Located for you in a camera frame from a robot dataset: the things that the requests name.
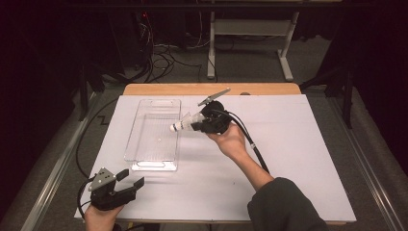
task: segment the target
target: gray floor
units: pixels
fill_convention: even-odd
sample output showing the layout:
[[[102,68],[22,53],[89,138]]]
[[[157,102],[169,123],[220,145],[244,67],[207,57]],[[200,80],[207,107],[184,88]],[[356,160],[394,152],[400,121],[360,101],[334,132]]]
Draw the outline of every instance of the gray floor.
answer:
[[[275,50],[283,44],[281,38],[264,41],[236,39],[233,49],[230,49],[231,44],[229,38],[217,38],[216,69],[219,82],[285,82],[275,53]],[[316,75],[329,44],[329,41],[322,38],[310,39],[307,42],[294,41],[291,44],[288,61],[296,83],[301,84]],[[164,51],[164,48],[157,48],[156,51]],[[172,71],[158,82],[212,83],[215,81],[206,78],[206,47],[188,50],[171,48],[171,54],[178,62],[188,65],[175,63]],[[165,65],[163,60],[156,62],[156,66]],[[153,73],[158,76],[162,71],[162,69],[155,68]],[[127,71],[129,74],[132,72],[134,72],[132,69]],[[89,117],[94,116],[97,110],[121,95],[123,89],[122,85],[107,85],[105,92],[99,95],[100,99],[96,103],[93,114]],[[323,90],[324,86],[311,87],[303,93],[308,96],[319,129],[357,217],[356,222],[342,226],[331,225],[330,229],[403,230],[401,225],[408,227],[408,179],[406,175],[381,138],[357,90],[353,92],[351,118],[353,129],[351,130],[344,128],[344,124],[339,119],[338,103],[341,103],[341,100],[326,98]],[[78,95],[73,100],[78,102]],[[115,102],[103,109],[98,116],[104,116],[105,120],[109,120],[114,109]],[[77,127],[81,125],[78,121],[79,114],[79,107],[76,107],[71,117],[63,124],[40,156],[11,209],[0,224],[0,230],[21,230],[33,206],[36,205],[36,200],[53,172],[54,166],[60,160],[62,153],[66,151],[67,144],[75,134]],[[108,129],[107,125],[101,124],[101,119],[102,117],[96,117],[89,124],[89,129],[79,148],[79,160],[87,173],[92,168]],[[54,191],[50,193],[49,205],[42,206],[44,213],[38,218],[38,224],[35,226],[37,230],[85,229],[83,222],[73,218],[76,210],[76,193],[85,179],[76,166],[75,158],[68,160],[66,171],[63,173],[64,177],[61,182],[57,182]],[[384,193],[385,198],[390,200],[392,208],[381,205],[384,202],[382,200]]]

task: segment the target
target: white paper sheet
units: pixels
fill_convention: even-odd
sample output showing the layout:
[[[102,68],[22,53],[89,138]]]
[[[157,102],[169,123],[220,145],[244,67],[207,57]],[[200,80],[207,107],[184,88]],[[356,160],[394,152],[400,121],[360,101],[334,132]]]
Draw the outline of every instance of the white paper sheet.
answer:
[[[182,115],[195,114],[206,96],[121,96],[92,174],[101,167],[113,173],[129,167],[126,143],[141,99],[181,99]],[[354,221],[344,192],[305,95],[224,95],[225,109],[244,122],[274,177],[293,180],[326,221]],[[248,152],[257,161],[247,146]],[[183,131],[175,172],[134,171],[116,184],[130,187],[145,177],[136,200],[118,218],[173,221],[249,220],[246,205],[255,193],[240,169],[199,132]],[[86,191],[82,201],[89,200]]]

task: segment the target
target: dark background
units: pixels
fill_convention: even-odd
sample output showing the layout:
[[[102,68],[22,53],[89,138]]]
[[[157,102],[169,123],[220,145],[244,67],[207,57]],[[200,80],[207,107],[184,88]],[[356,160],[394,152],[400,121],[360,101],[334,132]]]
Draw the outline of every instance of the dark background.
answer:
[[[408,141],[407,6],[402,1],[379,4],[381,7],[363,12],[301,13],[293,39],[307,42],[320,35],[333,40],[319,73],[344,60],[351,61],[356,88],[396,159],[408,172],[404,145]],[[2,182],[0,218],[72,112],[71,97],[79,88],[82,71],[92,88],[102,91],[103,70],[95,64],[120,73],[127,63],[140,62],[139,53],[134,57],[123,53],[126,38],[138,38],[137,30],[121,24],[116,25],[114,34],[110,26],[110,20],[128,23],[134,17],[70,12],[60,5],[42,0],[9,1],[0,6],[0,173],[7,176]],[[156,33],[180,47],[186,45],[186,32],[199,34],[196,13],[150,15]],[[203,21],[208,22],[208,18],[209,14],[203,13]],[[208,32],[209,24],[203,28]],[[135,42],[127,44],[127,49],[138,51],[143,47]]]

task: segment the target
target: black cable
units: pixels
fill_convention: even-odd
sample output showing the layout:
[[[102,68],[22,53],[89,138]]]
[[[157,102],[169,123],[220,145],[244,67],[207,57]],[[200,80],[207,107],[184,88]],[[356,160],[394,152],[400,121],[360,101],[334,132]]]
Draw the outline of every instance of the black cable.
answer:
[[[174,65],[174,62],[171,61],[171,60],[169,60],[168,58],[166,58],[164,55],[162,55],[162,54],[155,54],[155,55],[162,57],[161,59],[156,59],[156,60],[153,62],[153,66],[154,66],[155,68],[158,68],[158,69],[166,69],[166,68],[170,67],[171,65]],[[165,61],[165,62],[167,63],[167,65],[165,65],[165,66],[156,66],[156,63],[159,62],[159,61]]]
[[[165,44],[156,45],[155,49],[157,50],[158,48],[164,48],[165,51],[163,51],[163,52],[156,51],[156,52],[160,52],[160,53],[155,53],[155,54],[166,54],[168,52],[168,50],[170,49],[170,44],[168,43],[167,45],[165,45]]]
[[[91,66],[93,66],[96,70],[98,70],[100,73],[106,73],[109,76],[113,77],[114,79],[116,79],[117,81],[124,83],[124,84],[130,84],[132,81],[130,81],[129,79],[123,77],[120,74],[114,73],[112,71],[110,71],[109,69],[105,69],[104,67],[102,67],[99,64],[95,64],[95,63],[90,63]]]
[[[86,177],[89,178],[88,175],[84,172],[84,170],[81,168],[81,165],[79,164],[79,147],[81,146],[81,142],[86,134],[86,132],[88,131],[88,128],[90,126],[90,124],[93,122],[93,120],[99,115],[100,112],[102,112],[102,110],[104,110],[106,107],[108,107],[110,104],[112,104],[113,102],[115,102],[118,98],[108,102],[107,104],[105,104],[101,109],[99,109],[98,112],[96,112],[96,114],[90,119],[90,121],[88,122],[87,126],[84,129],[84,132],[81,135],[81,138],[78,140],[78,145],[76,147],[76,151],[75,151],[75,162],[77,164],[78,169],[81,171],[81,173]]]
[[[129,78],[129,80],[134,82],[135,80],[143,77],[147,72],[149,72],[150,68],[151,66],[150,66],[149,60],[147,60],[147,62],[143,66],[143,70],[139,74],[136,74],[135,76]]]
[[[269,169],[268,169],[268,167],[267,167],[267,164],[266,164],[265,161],[264,161],[264,158],[263,158],[262,155],[261,155],[261,152],[258,150],[258,147],[255,145],[254,141],[253,141],[253,140],[251,139],[251,137],[249,136],[249,133],[246,131],[246,128],[244,128],[244,125],[240,123],[241,120],[240,120],[239,118],[238,118],[238,119],[234,118],[234,117],[231,116],[230,113],[227,112],[227,111],[220,111],[220,110],[215,110],[215,109],[212,109],[211,111],[212,111],[212,112],[219,113],[219,114],[223,114],[223,115],[225,115],[225,116],[230,117],[230,118],[240,127],[240,129],[242,130],[243,134],[244,134],[245,137],[248,139],[249,144],[251,145],[252,149],[254,150],[255,155],[257,156],[258,161],[259,161],[259,163],[261,164],[261,167],[264,169],[264,171],[266,171],[267,173],[269,173]]]
[[[150,71],[149,71],[149,74],[147,75],[146,79],[143,82],[144,84],[146,84],[149,81],[150,76],[153,75],[153,61],[152,61],[151,57],[149,58],[149,64],[150,64]]]
[[[82,210],[82,206],[84,206],[87,203],[84,203],[84,204],[81,205],[81,196],[82,196],[82,193],[84,192],[84,189],[85,189],[85,186],[87,185],[87,183],[92,182],[94,178],[95,177],[92,177],[92,178],[88,179],[86,182],[84,182],[81,185],[81,187],[79,188],[79,191],[78,191],[78,194],[77,194],[77,207],[78,207],[79,213],[81,214],[82,219],[85,219],[85,214],[84,214],[84,211]]]
[[[84,205],[89,204],[89,203],[90,203],[90,200],[87,201],[87,202],[85,202],[84,204],[82,204],[82,205],[81,205],[81,208],[84,207]]]
[[[157,81],[158,79],[167,76],[167,74],[169,74],[169,73],[173,70],[173,68],[174,68],[174,65],[170,65],[170,66],[166,67],[165,70],[163,70],[162,74],[160,74],[160,75],[157,76],[157,77],[154,77],[153,79],[149,80],[147,83],[150,84],[150,83],[152,83],[153,81]]]
[[[171,55],[170,47],[168,47],[168,55],[171,57],[171,59],[173,59],[173,61],[174,61],[175,63],[182,64],[182,65],[185,65],[185,66],[198,67],[197,77],[198,77],[198,78],[200,77],[200,72],[201,72],[202,64],[185,64],[185,63],[183,63],[183,62],[180,62],[180,61],[176,60],[176,58],[174,58],[173,55]]]

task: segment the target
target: electrical cable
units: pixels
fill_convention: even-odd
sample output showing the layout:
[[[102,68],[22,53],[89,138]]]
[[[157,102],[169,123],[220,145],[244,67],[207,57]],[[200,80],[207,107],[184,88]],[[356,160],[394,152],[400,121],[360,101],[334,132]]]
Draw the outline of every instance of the electrical cable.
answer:
[[[202,35],[203,35],[203,20],[202,20],[201,12],[198,12],[198,15],[200,16],[200,38],[198,39],[198,42],[197,42],[197,44],[195,45],[195,47],[199,46],[199,44],[200,44],[200,42],[201,42]]]
[[[92,178],[90,178],[86,182],[84,182],[81,185],[81,187],[79,188],[79,191],[78,191],[78,194],[77,194],[77,208],[78,208],[79,213],[81,214],[82,219],[85,219],[85,214],[84,214],[84,211],[82,210],[82,206],[84,206],[87,203],[84,203],[84,204],[81,205],[81,196],[82,196],[82,193],[84,192],[85,186],[88,183],[92,182],[94,178],[95,177],[93,176]]]
[[[152,83],[153,81],[157,81],[158,79],[165,77],[167,74],[169,74],[169,73],[173,70],[173,68],[174,68],[174,65],[173,65],[173,64],[170,65],[170,66],[168,66],[168,67],[166,67],[165,70],[162,72],[162,74],[160,74],[160,75],[157,76],[157,77],[154,77],[153,79],[149,80],[147,83],[150,84],[150,83]]]
[[[261,164],[261,167],[264,169],[264,171],[269,173],[269,169],[267,167],[267,164],[264,161],[264,158],[261,155],[261,152],[258,150],[258,147],[255,145],[255,142],[249,136],[249,133],[246,131],[246,128],[244,127],[242,121],[238,117],[235,118],[235,117],[231,116],[230,115],[231,113],[227,112],[227,111],[220,111],[220,110],[216,110],[216,109],[212,109],[211,111],[230,117],[240,127],[241,131],[243,132],[243,135],[249,141],[249,144],[251,145],[252,149],[254,150],[255,155],[257,156],[258,161]]]
[[[153,75],[153,61],[151,57],[149,57],[149,64],[150,64],[150,71],[149,71],[149,74],[146,76],[146,79],[143,81],[144,84],[146,84],[149,81],[150,76]]]
[[[90,200],[87,201],[87,202],[85,202],[84,204],[82,204],[82,205],[81,205],[81,208],[84,207],[84,205],[89,204],[89,203],[90,203]]]
[[[180,61],[177,61],[176,58],[174,58],[173,55],[171,54],[169,47],[168,47],[168,55],[171,57],[171,59],[173,59],[173,61],[174,61],[175,63],[182,64],[182,65],[185,65],[185,66],[191,66],[191,67],[196,67],[196,66],[197,66],[197,67],[198,67],[197,76],[198,76],[198,78],[199,78],[200,72],[201,72],[202,64],[185,64],[185,63],[182,63],[182,62],[180,62]]]
[[[149,15],[147,14],[147,12],[144,12],[143,15],[144,15],[144,17],[146,18],[146,21],[147,21],[147,24],[148,24],[147,30],[149,31],[149,37],[148,37],[147,44],[148,44],[149,41],[151,40],[151,44],[152,44],[152,46],[151,46],[152,56],[154,56],[153,50],[154,50],[154,46],[155,46],[155,45],[154,45],[154,33],[153,33],[153,28],[152,28],[152,25],[151,25],[151,23],[150,23]]]
[[[126,76],[124,76],[123,74],[120,74],[120,73],[117,73],[114,76],[111,76],[111,74],[112,74],[111,73],[111,74],[108,74],[108,75],[113,77],[114,79],[116,79],[116,82],[106,78],[103,75],[102,75],[102,80],[104,82],[111,83],[111,84],[119,82],[119,83],[127,85],[127,84],[134,83],[135,80],[138,80],[139,78],[143,77],[147,72],[149,72],[149,70],[150,70],[150,64],[149,64],[149,62],[147,60],[146,64],[143,65],[141,72],[135,74],[134,76],[132,76],[130,78],[126,78]]]
[[[104,67],[102,67],[99,64],[95,64],[95,63],[90,63],[91,66],[93,66],[95,69],[97,69],[99,72],[101,73],[106,73],[109,76],[113,77],[114,79],[116,79],[117,81],[121,82],[121,83],[128,83],[130,84],[129,80],[125,77],[123,77],[122,75],[119,75],[117,73],[114,73],[112,71],[110,71],[109,69],[105,69]]]
[[[88,175],[84,172],[84,170],[81,168],[81,165],[79,164],[79,148],[81,146],[82,140],[84,139],[84,136],[86,134],[86,132],[88,131],[88,128],[90,126],[90,124],[93,122],[93,120],[99,115],[100,112],[102,112],[102,110],[104,110],[105,108],[107,108],[110,104],[114,103],[118,98],[108,102],[107,104],[105,104],[101,109],[99,109],[95,115],[90,119],[89,123],[87,124],[87,126],[84,129],[84,132],[82,133],[80,139],[78,140],[78,144],[76,147],[76,151],[75,151],[75,162],[76,165],[78,167],[78,169],[81,171],[81,173],[86,177],[89,178]]]
[[[195,49],[195,48],[201,48],[204,47],[206,45],[208,45],[210,43],[210,40],[208,39],[208,41],[206,41],[205,43],[199,45],[199,46],[191,46],[191,47],[187,47],[188,49]]]
[[[157,50],[158,48],[164,48],[164,49],[165,49],[163,52],[156,51],[157,54],[166,54],[166,52],[168,52],[168,49],[169,49],[170,47],[171,47],[170,44],[156,44],[156,45],[155,45],[156,50]]]
[[[153,66],[154,66],[155,68],[158,68],[158,69],[166,69],[166,68],[169,68],[171,65],[174,65],[174,62],[171,61],[170,59],[166,58],[164,55],[162,55],[162,54],[156,54],[156,55],[157,55],[157,56],[160,56],[160,57],[162,57],[162,58],[161,58],[161,59],[157,59],[157,60],[155,60],[155,61],[153,62]],[[159,62],[159,61],[166,61],[167,65],[165,65],[165,66],[156,66],[156,63]]]

